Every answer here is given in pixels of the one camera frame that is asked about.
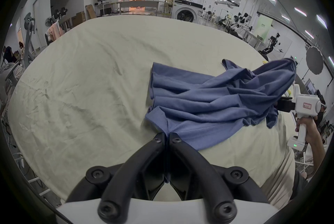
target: label sticker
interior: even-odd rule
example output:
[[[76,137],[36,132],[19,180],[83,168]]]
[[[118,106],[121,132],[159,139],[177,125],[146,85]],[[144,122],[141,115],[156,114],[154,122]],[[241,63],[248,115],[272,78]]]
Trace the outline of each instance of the label sticker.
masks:
[[[303,108],[306,108],[306,109],[310,109],[311,110],[311,108],[312,108],[312,105],[311,104],[309,104],[309,103],[303,103]]]

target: human hand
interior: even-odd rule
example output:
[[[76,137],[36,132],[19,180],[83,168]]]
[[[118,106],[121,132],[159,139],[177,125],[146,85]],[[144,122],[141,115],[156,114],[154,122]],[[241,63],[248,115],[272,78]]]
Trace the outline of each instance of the human hand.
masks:
[[[317,126],[312,117],[306,118],[302,117],[297,120],[297,127],[295,129],[296,132],[299,131],[300,124],[306,125],[306,137],[305,140],[312,144],[316,139],[320,138],[320,133],[317,130]]]

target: washing machine door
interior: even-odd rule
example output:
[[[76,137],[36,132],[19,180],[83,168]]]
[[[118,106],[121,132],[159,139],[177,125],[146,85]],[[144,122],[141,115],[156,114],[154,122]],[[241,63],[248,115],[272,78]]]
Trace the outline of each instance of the washing machine door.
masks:
[[[196,22],[197,15],[192,8],[182,7],[175,12],[175,18],[186,22]]]
[[[192,22],[194,21],[194,14],[190,10],[183,9],[176,15],[176,18],[177,20]]]

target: cardboard box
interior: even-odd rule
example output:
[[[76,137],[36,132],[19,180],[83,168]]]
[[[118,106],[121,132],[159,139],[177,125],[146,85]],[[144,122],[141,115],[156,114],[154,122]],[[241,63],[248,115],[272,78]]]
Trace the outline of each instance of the cardboard box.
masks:
[[[93,5],[86,5],[86,10],[88,12],[88,15],[90,17],[90,19],[96,18],[96,13],[94,11],[94,7]]]
[[[77,25],[79,25],[79,24],[81,24],[81,23],[83,23],[85,21],[86,21],[86,16],[85,16],[85,12],[84,11],[82,11],[80,13],[77,13],[76,16],[72,17],[72,25],[73,25],[73,27],[75,27],[75,26],[77,26]]]

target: white controller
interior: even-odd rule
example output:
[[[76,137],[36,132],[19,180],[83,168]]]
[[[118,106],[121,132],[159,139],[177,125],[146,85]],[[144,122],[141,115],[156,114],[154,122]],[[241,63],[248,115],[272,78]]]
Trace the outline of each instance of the white controller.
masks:
[[[320,112],[321,101],[317,95],[301,94],[298,84],[294,85],[294,97],[292,102],[295,103],[295,113],[297,118],[315,117]],[[288,146],[298,151],[302,151],[305,146],[306,125],[300,124],[298,138],[290,137]]]

